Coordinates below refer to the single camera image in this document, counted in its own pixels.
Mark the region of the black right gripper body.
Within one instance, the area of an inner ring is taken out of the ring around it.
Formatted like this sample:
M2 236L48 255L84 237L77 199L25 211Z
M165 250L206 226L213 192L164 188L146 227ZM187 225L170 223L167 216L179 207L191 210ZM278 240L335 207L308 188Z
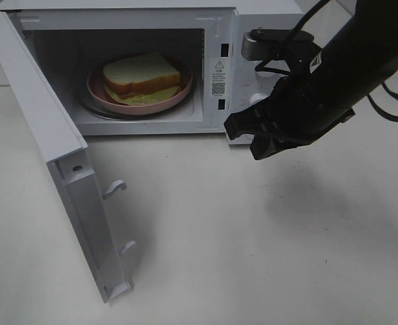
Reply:
M314 142L351 113L353 78L337 70L316 70L279 82L264 109L263 130L283 142Z

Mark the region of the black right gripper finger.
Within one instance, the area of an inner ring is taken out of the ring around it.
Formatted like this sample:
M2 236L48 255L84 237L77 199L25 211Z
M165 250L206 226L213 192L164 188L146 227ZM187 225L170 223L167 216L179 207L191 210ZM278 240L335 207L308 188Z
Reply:
M230 114L223 126L230 139L245 134L271 138L272 122L269 102L260 101L243 111Z
M250 151L255 160L263 160L285 150L307 146L311 139L295 133L250 132L253 136Z

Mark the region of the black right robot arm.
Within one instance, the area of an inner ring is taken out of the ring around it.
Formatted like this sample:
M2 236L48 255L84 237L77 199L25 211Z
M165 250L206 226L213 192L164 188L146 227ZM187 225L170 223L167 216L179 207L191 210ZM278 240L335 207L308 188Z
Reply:
M232 140L253 137L256 160L317 141L398 71L398 1L358 1L351 19L320 47L303 26L323 6L319 1L290 30L244 35L242 56L256 62L256 71L269 71L272 61L288 65L270 95L224 123Z

